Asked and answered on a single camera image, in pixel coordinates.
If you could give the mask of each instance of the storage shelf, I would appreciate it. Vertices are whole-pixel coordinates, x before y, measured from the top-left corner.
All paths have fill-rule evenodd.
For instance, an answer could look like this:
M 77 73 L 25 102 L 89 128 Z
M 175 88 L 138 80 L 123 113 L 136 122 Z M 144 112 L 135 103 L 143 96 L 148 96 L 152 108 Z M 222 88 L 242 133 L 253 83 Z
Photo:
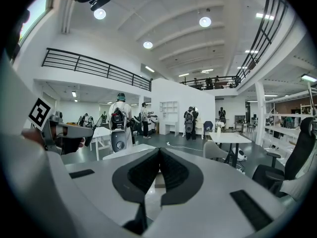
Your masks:
M 265 135 L 263 140 L 272 145 L 275 145 L 276 147 L 279 147 L 280 149 L 284 150 L 288 154 L 291 154 L 295 148 L 295 145 L 292 145 L 290 143 L 287 143 L 275 137 L 270 137 L 269 135 Z
M 296 129 L 288 129 L 284 127 L 277 127 L 277 126 L 265 126 L 266 129 L 274 130 L 280 133 L 283 133 L 285 135 L 298 138 L 300 130 Z
M 306 117 L 313 117 L 313 115 L 305 115 L 305 114 L 265 114 L 266 116 L 270 116 L 270 117 L 302 117 L 302 118 L 306 118 Z

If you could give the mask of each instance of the white chair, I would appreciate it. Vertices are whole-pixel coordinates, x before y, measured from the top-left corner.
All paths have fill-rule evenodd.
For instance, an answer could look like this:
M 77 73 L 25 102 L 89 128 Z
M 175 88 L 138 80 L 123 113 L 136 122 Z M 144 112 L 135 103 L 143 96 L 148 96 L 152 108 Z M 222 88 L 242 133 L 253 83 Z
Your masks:
M 207 159 L 214 159 L 216 158 L 227 158 L 228 153 L 224 150 L 221 150 L 217 144 L 213 141 L 207 141 L 204 144 L 204 157 Z

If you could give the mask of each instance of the ceiling light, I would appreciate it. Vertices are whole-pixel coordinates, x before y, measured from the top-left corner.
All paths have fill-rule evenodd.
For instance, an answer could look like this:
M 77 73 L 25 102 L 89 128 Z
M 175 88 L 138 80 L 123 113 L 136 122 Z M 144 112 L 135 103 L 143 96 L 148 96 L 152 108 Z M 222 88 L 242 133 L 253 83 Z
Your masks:
M 199 20 L 199 24 L 202 26 L 202 27 L 209 27 L 211 25 L 211 19 L 208 18 L 208 17 L 202 17 L 200 20 Z
M 316 82 L 317 81 L 317 79 L 315 79 L 314 77 L 310 77 L 310 76 L 308 76 L 306 74 L 302 75 L 302 79 L 310 81 L 310 82 Z
M 256 14 L 256 17 L 257 18 L 263 18 L 263 14 L 262 13 L 257 13 Z M 274 20 L 274 16 L 271 16 L 271 15 L 265 15 L 265 17 L 264 17 L 265 19 L 269 19 L 269 20 Z
M 207 71 L 213 71 L 213 69 L 205 69 L 205 70 L 202 70 L 202 72 L 207 72 Z
M 97 9 L 94 12 L 96 19 L 104 19 L 106 17 L 106 11 L 104 9 Z
M 143 43 L 143 47 L 146 49 L 151 49 L 153 47 L 153 43 L 152 42 L 145 42 L 145 43 Z
M 154 72 L 154 70 L 152 70 L 150 67 L 145 66 L 146 69 L 148 69 L 150 72 Z
M 245 52 L 246 52 L 246 53 L 250 53 L 250 52 L 251 52 L 252 54 L 253 54 L 253 53 L 257 54 L 259 51 L 257 51 L 257 50 L 251 50 L 251 51 L 250 51 L 250 50 L 246 50 Z

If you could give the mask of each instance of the cable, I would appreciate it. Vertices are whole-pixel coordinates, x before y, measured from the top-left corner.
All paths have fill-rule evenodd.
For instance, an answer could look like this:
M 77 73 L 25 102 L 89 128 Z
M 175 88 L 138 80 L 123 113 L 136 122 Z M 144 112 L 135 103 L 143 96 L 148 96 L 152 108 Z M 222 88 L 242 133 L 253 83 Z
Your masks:
M 201 151 L 201 152 L 203 152 L 203 150 L 197 150 L 197 149 L 194 149 L 194 148 L 189 148 L 189 147 L 184 147 L 184 146 L 172 146 L 172 145 L 170 145 L 170 143 L 169 142 L 166 142 L 167 143 L 167 145 L 168 146 L 170 146 L 170 147 L 174 147 L 174 148 L 186 148 L 186 149 L 191 149 L 191 150 L 195 150 L 195 151 Z

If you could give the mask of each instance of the white table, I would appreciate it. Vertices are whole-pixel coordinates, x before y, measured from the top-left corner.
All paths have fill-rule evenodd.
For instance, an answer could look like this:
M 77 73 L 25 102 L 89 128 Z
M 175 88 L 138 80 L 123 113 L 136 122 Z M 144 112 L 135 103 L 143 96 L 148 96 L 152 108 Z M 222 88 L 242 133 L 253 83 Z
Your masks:
M 95 143 L 96 143 L 97 161 L 99 160 L 99 150 L 110 147 L 110 145 L 104 145 L 103 137 L 107 137 L 108 139 L 110 139 L 110 130 L 105 127 L 97 127 L 93 135 L 93 139 L 95 140 Z
M 119 152 L 112 153 L 112 154 L 110 154 L 108 156 L 105 156 L 105 157 L 103 157 L 103 160 L 114 159 L 114 158 L 118 158 L 118 157 L 121 157 L 121 156 L 126 156 L 126 155 L 129 155 L 129 154 L 138 153 L 138 152 L 141 152 L 141 151 L 144 151 L 144 150 L 155 149 L 155 148 L 156 147 L 154 147 L 152 145 L 140 144 L 140 145 L 133 146 L 130 149 L 124 149 L 124 150 L 121 150 Z
M 226 143 L 230 144 L 230 150 L 232 149 L 232 144 L 236 144 L 236 152 L 235 157 L 232 161 L 232 166 L 235 168 L 237 165 L 238 160 L 238 153 L 239 153 L 239 144 L 241 143 L 251 143 L 251 140 L 241 136 L 238 133 L 221 133 L 220 135 L 217 134 L 217 132 L 209 132 L 209 135 L 213 142 L 215 143 Z
M 159 133 L 162 135 L 167 135 L 170 133 L 170 128 L 174 127 L 175 137 L 178 135 L 179 127 L 177 121 L 160 121 L 159 122 Z

